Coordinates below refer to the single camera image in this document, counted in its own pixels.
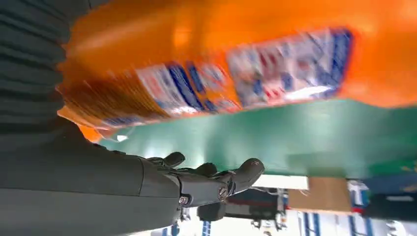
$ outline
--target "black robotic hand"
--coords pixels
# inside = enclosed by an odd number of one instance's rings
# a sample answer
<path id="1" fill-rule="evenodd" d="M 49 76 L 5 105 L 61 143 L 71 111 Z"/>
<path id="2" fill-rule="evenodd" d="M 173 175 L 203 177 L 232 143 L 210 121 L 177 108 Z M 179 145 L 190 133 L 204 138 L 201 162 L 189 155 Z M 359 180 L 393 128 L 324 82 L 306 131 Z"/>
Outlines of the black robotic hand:
<path id="1" fill-rule="evenodd" d="M 149 158 L 158 171 L 178 181 L 180 187 L 179 204 L 182 207 L 198 207 L 224 201 L 227 197 L 250 188 L 264 172 L 259 159 L 246 160 L 238 169 L 217 173 L 216 167 L 205 163 L 196 169 L 173 169 L 185 157 L 174 152 L 166 158 Z"/>

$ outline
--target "green surface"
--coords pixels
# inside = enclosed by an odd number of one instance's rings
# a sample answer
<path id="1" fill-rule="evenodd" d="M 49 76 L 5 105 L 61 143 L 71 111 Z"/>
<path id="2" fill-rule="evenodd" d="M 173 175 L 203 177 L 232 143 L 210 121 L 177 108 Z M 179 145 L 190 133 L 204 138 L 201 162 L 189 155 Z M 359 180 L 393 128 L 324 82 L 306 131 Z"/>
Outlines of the green surface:
<path id="1" fill-rule="evenodd" d="M 257 157 L 268 174 L 361 178 L 399 172 L 396 163 L 415 159 L 416 121 L 416 107 L 331 100 L 138 126 L 124 142 L 101 144 L 144 157 L 181 151 L 187 167 L 236 168 Z"/>

